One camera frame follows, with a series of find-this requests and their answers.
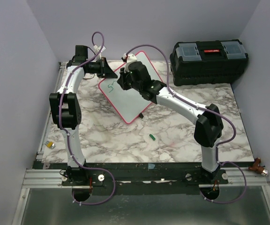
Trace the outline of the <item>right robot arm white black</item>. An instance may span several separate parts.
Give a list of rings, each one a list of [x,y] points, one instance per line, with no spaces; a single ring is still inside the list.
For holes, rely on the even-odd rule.
[[[218,143],[224,128],[216,105],[198,105],[191,100],[181,100],[181,95],[169,90],[159,80],[152,80],[145,65],[133,62],[120,69],[117,83],[123,90],[134,89],[143,99],[182,115],[195,125],[194,139],[202,150],[201,179],[210,184],[218,178]]]

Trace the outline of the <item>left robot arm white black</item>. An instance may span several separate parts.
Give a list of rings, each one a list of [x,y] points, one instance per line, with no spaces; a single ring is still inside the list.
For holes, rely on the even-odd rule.
[[[81,150],[79,125],[82,112],[77,98],[81,81],[86,74],[96,74],[99,78],[112,79],[118,76],[110,68],[101,52],[103,46],[93,46],[95,57],[88,59],[88,47],[75,46],[75,56],[67,63],[67,75],[57,92],[49,96],[52,120],[61,130],[67,149],[67,176],[73,173],[73,180],[78,185],[88,182],[89,174],[84,170],[85,157]]]

